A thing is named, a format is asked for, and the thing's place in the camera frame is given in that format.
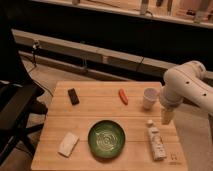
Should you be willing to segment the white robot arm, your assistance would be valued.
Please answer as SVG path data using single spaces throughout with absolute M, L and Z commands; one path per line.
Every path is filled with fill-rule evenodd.
M 163 106 L 161 122 L 169 124 L 177 108 L 186 98 L 213 117 L 213 87 L 203 81 L 205 66 L 189 61 L 168 69 L 163 76 L 165 85 L 160 89 L 159 101 Z

